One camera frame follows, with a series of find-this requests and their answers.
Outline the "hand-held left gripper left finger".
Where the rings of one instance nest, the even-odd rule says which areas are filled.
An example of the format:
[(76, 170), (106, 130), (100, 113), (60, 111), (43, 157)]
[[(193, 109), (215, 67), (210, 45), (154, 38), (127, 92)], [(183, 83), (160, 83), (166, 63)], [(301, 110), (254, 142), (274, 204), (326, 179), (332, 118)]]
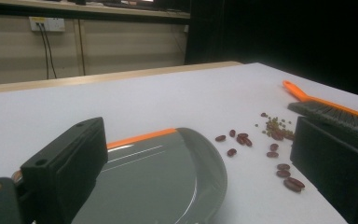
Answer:
[(37, 224), (70, 224), (107, 163), (103, 119), (72, 126), (21, 166), (34, 194)]

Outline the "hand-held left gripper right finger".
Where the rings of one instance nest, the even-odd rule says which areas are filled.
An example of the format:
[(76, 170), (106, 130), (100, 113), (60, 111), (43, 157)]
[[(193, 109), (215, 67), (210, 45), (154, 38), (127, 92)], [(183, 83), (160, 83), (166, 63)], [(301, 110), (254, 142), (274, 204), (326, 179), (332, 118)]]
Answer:
[(358, 138), (300, 117), (290, 160), (349, 224), (358, 224)]

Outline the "red kidney beans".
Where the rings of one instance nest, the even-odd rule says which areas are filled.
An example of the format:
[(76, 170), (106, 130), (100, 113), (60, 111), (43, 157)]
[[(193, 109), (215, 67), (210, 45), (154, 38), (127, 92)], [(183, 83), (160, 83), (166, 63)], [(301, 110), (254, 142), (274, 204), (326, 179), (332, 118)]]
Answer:
[[(228, 136), (233, 138), (241, 146), (251, 147), (253, 145), (253, 142), (251, 141), (248, 133), (238, 133), (236, 130), (231, 129), (228, 132)], [(275, 143), (271, 143), (268, 146), (268, 152), (266, 153), (266, 156), (271, 159), (278, 159), (280, 156), (278, 152), (280, 148), (279, 142), (283, 140), (293, 140), (294, 138), (295, 135), (283, 139), (272, 138), (275, 140)], [(292, 177), (290, 169), (291, 166), (288, 163), (279, 163), (276, 165), (275, 175), (282, 179), (282, 183), (287, 189), (290, 189), (296, 193), (300, 193), (305, 188), (305, 184), (302, 181)]]

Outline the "orange brush with grey bristles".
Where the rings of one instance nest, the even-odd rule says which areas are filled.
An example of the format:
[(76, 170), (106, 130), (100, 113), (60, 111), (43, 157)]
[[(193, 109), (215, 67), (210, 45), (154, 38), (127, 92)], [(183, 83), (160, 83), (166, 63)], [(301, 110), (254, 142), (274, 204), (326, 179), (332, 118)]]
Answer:
[(334, 125), (342, 131), (358, 136), (358, 111), (324, 99), (309, 96), (288, 80), (284, 80), (282, 84), (298, 99), (296, 103), (288, 105), (290, 110)]

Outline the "small green mung beans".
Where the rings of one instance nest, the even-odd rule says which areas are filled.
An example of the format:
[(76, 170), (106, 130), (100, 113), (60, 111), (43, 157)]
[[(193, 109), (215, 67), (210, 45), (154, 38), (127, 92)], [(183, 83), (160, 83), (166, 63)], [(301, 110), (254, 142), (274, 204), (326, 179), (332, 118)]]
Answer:
[(262, 120), (255, 125), (261, 129), (261, 133), (274, 139), (289, 138), (295, 134), (294, 124), (289, 119), (273, 117), (262, 113)]

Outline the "grey dustpan with orange edge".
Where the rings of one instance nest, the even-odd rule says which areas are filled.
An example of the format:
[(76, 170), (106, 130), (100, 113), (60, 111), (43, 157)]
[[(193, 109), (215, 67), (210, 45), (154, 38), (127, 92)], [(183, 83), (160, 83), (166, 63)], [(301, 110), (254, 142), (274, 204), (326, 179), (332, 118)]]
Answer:
[(225, 164), (194, 130), (117, 143), (108, 156), (72, 224), (209, 224), (225, 199)]

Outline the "wooden table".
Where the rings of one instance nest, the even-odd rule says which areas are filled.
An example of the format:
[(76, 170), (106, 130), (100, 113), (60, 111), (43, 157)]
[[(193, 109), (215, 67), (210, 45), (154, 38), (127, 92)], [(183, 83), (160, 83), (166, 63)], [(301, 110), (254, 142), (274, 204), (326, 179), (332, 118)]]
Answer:
[(241, 65), (241, 63), (232, 62), (232, 61), (219, 62), (219, 63), (200, 63), (200, 64), (191, 64), (191, 65), (143, 69), (143, 70), (136, 70), (136, 71), (108, 73), (108, 74), (100, 74), (100, 75), (7, 83), (7, 84), (0, 84), (0, 92), (25, 91), (25, 90), (53, 88), (53, 87), (60, 87), (60, 86), (73, 86), (73, 85), (81, 85), (81, 84), (90, 84), (95, 82), (105, 82), (105, 81), (112, 81), (112, 80), (135, 78), (135, 77), (148, 77), (148, 76), (165, 75), (170, 73), (216, 69), (216, 68), (230, 67), (236, 65)]

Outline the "white table cover board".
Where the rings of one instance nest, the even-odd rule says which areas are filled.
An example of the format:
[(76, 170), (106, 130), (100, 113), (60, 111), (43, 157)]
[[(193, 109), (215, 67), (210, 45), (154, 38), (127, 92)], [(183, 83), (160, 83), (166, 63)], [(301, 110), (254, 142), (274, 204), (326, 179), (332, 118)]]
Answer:
[(295, 120), (289, 75), (260, 63), (73, 86), (0, 92), (0, 176), (79, 121), (101, 117), (109, 141), (187, 127), (209, 139), (234, 129), (253, 145), (226, 158), (228, 189), (213, 224), (346, 224), (312, 185), (300, 193), (275, 175), (260, 114)]

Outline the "white wall socket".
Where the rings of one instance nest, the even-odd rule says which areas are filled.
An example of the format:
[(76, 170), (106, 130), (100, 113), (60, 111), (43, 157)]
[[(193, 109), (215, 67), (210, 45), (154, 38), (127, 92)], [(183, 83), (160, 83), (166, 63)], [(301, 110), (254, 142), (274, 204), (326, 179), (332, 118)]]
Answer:
[(64, 19), (60, 18), (44, 18), (44, 17), (30, 17), (29, 18), (32, 31), (47, 31), (47, 32), (64, 32)]

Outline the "dark horizontal rail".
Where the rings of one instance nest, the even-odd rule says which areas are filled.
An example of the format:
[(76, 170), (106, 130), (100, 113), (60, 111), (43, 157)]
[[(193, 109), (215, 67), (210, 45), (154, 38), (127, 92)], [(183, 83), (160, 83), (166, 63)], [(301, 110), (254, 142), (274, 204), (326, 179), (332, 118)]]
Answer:
[(184, 12), (151, 11), (104, 6), (80, 6), (66, 2), (28, 0), (0, 0), (0, 15), (93, 21), (190, 24), (190, 15)]

